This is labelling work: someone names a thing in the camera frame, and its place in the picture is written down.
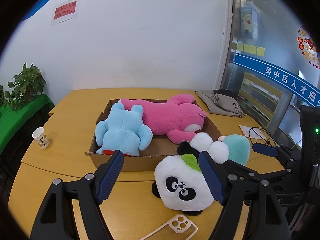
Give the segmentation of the light blue plush toy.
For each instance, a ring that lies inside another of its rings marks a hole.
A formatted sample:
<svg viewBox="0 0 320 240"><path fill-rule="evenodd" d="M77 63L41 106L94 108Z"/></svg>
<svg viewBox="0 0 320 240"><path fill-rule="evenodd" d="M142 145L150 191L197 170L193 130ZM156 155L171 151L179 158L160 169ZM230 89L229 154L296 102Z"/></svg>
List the light blue plush toy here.
<svg viewBox="0 0 320 240"><path fill-rule="evenodd" d="M126 110L121 102L112 105L105 120L95 128L96 153L120 150L124 154L139 156L152 141L152 130L143 123L144 108L134 105Z"/></svg>

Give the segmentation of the panda plush toy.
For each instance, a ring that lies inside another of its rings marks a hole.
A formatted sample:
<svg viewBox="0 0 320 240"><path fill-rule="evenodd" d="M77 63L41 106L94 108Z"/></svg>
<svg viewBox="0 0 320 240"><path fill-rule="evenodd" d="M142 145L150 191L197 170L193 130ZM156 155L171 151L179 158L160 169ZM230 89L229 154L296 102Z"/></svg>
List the panda plush toy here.
<svg viewBox="0 0 320 240"><path fill-rule="evenodd" d="M208 152L212 159L222 164L229 157L228 146L214 141L207 133L197 133L191 141L183 141L176 155L165 157L155 168L155 181L151 192L161 199L164 206L197 216L214 201L199 167L201 152Z"/></svg>

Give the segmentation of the paper cup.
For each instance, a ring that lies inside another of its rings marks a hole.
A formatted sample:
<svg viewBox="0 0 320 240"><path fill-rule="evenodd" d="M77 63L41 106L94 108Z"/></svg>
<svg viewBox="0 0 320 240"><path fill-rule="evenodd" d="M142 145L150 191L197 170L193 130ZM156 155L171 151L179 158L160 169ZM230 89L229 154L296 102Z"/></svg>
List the paper cup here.
<svg viewBox="0 0 320 240"><path fill-rule="evenodd" d="M44 127L35 129L32 133L33 139L37 142L41 149L46 148L49 145L49 140L46 136Z"/></svg>

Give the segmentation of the white paper sheet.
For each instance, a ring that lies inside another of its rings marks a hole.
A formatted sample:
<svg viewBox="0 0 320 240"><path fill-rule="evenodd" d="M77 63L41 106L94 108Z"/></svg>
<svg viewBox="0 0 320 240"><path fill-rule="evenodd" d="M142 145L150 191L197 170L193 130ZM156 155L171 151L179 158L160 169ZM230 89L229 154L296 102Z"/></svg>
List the white paper sheet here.
<svg viewBox="0 0 320 240"><path fill-rule="evenodd" d="M243 135L247 138L266 140L266 136L263 133L264 130L261 127L239 125L239 128L242 131Z"/></svg>

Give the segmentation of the potted green plant right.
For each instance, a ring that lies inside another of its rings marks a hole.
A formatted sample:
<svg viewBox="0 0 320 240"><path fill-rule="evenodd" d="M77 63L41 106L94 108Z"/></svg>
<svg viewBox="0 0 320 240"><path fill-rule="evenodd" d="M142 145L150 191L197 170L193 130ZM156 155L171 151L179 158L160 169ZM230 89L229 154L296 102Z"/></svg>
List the potted green plant right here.
<svg viewBox="0 0 320 240"><path fill-rule="evenodd" d="M8 81L11 91L5 91L4 97L13 111L20 110L25 104L31 102L36 95L43 93L46 81L40 68L25 62L19 74L13 76L13 82Z"/></svg>

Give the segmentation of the beige cloth bag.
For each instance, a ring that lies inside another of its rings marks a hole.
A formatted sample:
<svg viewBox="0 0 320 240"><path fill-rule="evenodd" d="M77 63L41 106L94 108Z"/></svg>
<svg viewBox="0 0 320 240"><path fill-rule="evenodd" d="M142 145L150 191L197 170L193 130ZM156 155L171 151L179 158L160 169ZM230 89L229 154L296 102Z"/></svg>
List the beige cloth bag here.
<svg viewBox="0 0 320 240"><path fill-rule="evenodd" d="M233 97L207 90L198 90L195 93L206 104L208 113L238 118L245 116L244 111Z"/></svg>

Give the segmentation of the yellow sticky notes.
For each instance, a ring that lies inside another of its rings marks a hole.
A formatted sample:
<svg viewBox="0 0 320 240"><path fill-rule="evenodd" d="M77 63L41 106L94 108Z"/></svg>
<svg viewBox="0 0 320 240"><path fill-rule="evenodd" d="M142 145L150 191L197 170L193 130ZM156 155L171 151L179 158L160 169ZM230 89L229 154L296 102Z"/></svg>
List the yellow sticky notes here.
<svg viewBox="0 0 320 240"><path fill-rule="evenodd" d="M255 46L251 44L233 42L231 48L238 53L247 53L247 54L257 55L260 57L264 57L265 55L264 47Z"/></svg>

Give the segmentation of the teal and pink plush toy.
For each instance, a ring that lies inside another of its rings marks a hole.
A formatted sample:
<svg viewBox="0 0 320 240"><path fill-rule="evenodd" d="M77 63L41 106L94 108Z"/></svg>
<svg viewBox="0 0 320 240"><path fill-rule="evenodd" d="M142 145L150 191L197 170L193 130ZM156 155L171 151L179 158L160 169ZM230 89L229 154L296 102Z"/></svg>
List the teal and pink plush toy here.
<svg viewBox="0 0 320 240"><path fill-rule="evenodd" d="M220 136L218 141L223 142L228 146L228 159L246 166L251 150L251 144L246 137L239 134L232 134Z"/></svg>

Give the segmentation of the green cloth table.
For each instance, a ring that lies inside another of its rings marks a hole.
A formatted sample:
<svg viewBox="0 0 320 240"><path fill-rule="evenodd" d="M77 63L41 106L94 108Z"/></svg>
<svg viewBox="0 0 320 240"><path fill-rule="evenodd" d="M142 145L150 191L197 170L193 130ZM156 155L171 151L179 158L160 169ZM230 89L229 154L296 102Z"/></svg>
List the green cloth table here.
<svg viewBox="0 0 320 240"><path fill-rule="evenodd" d="M20 110L1 107L1 153L16 132L43 107L54 108L52 100L46 94L37 95Z"/></svg>

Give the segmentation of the red wall notice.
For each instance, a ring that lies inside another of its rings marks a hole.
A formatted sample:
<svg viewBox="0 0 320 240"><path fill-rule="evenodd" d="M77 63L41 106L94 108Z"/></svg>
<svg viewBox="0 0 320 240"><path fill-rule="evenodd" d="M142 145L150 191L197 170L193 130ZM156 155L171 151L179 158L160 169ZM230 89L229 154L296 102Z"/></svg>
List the red wall notice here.
<svg viewBox="0 0 320 240"><path fill-rule="evenodd" d="M54 9L52 25L69 21L78 16L78 1L68 0L58 4Z"/></svg>

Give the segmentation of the white phone case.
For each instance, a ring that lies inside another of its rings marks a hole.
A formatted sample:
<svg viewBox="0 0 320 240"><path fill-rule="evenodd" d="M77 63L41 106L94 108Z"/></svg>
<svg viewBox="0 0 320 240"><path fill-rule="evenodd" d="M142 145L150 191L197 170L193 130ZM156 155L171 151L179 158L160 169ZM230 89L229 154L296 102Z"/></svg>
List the white phone case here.
<svg viewBox="0 0 320 240"><path fill-rule="evenodd" d="M197 225L183 214L178 214L159 228L142 237L146 240L189 240L198 231Z"/></svg>

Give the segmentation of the pink plush bear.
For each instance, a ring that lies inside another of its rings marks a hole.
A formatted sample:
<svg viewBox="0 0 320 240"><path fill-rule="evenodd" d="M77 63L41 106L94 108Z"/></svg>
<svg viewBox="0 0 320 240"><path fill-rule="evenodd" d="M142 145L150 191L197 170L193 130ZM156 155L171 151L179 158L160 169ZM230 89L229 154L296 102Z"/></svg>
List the pink plush bear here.
<svg viewBox="0 0 320 240"><path fill-rule="evenodd" d="M151 102L143 99L119 100L126 110L134 105L141 105L144 109L143 123L148 126L153 135L166 135L168 139L180 144L191 141L196 132L203 128L207 113L195 104L191 94L178 94L166 102Z"/></svg>

